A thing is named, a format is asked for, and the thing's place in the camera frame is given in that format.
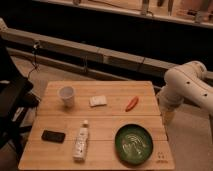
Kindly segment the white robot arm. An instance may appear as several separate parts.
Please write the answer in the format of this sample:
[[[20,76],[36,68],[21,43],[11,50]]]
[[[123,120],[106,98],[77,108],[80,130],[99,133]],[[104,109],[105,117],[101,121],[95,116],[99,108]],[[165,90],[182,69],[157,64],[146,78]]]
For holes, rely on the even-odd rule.
[[[204,82],[206,74],[207,69],[200,61],[172,67],[165,72],[165,85],[156,97],[165,125],[171,123],[174,110],[185,99],[206,110],[209,114],[213,142],[213,87]]]

